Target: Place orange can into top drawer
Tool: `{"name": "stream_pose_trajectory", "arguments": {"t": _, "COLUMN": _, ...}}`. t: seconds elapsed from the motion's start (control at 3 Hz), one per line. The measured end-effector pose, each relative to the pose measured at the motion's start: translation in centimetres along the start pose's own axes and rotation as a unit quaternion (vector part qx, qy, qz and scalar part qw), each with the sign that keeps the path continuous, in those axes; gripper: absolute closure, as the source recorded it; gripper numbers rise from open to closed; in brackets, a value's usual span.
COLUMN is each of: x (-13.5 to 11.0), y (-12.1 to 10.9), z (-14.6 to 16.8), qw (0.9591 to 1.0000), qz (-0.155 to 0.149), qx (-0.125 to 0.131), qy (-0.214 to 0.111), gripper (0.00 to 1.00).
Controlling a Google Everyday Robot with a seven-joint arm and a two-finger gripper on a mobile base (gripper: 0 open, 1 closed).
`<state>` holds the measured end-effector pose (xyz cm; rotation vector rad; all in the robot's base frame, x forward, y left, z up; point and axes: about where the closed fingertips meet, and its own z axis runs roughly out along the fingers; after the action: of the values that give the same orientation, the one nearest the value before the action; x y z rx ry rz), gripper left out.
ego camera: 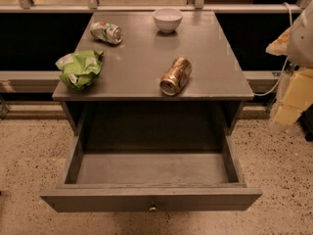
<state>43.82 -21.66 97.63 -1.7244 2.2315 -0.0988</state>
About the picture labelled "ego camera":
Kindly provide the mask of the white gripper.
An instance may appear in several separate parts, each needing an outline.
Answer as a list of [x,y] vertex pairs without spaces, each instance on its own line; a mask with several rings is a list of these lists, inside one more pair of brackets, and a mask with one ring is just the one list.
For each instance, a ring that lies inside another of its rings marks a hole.
[[265,52],[286,56],[299,70],[284,77],[270,118],[274,125],[289,127],[313,105],[313,1]]

